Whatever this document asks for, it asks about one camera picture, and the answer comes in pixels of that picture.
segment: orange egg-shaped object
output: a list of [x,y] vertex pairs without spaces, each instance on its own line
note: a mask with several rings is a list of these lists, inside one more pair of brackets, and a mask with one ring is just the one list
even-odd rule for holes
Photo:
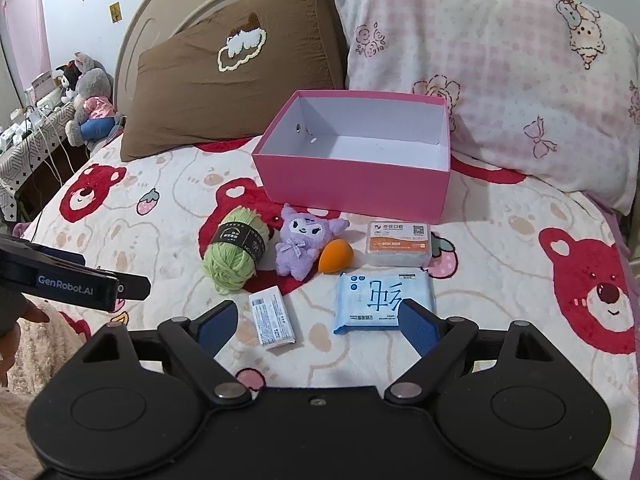
[[322,250],[318,260],[318,271],[339,272],[349,267],[352,261],[353,249],[351,246],[341,238],[336,238]]

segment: patterned tablecloth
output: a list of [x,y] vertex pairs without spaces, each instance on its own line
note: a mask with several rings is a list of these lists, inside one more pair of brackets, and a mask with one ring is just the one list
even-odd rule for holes
[[65,139],[65,124],[73,119],[72,103],[40,123],[34,133],[0,156],[0,210],[6,222],[17,221],[15,194],[42,161]]

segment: person's hand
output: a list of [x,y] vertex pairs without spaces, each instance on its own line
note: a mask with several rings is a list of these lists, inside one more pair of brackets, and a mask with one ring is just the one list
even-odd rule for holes
[[[34,323],[48,323],[49,316],[35,306],[31,301],[25,298],[28,307],[22,318]],[[15,364],[15,353],[18,351],[18,345],[20,344],[20,325],[17,323],[14,327],[0,337],[0,385],[3,387],[8,386],[8,379],[6,373]]]

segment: fluffy beige clothing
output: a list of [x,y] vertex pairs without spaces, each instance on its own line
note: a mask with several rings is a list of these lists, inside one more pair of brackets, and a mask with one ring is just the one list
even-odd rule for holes
[[29,480],[42,470],[24,429],[28,405],[49,379],[83,345],[83,339],[49,303],[31,298],[48,323],[20,319],[22,330],[9,389],[0,389],[0,480]]

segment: yarn ball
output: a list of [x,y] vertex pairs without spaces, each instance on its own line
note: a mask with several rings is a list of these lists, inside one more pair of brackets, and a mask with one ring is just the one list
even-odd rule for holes
[[[269,241],[269,227],[257,212],[238,206],[226,215],[221,224],[241,222],[254,228],[264,240]],[[240,247],[227,242],[214,242],[207,247],[203,258],[204,273],[209,276],[220,294],[240,290],[255,274],[255,264],[251,256]]]
[[353,261],[353,248],[342,238],[329,242],[318,260],[319,272],[339,272],[346,269]]

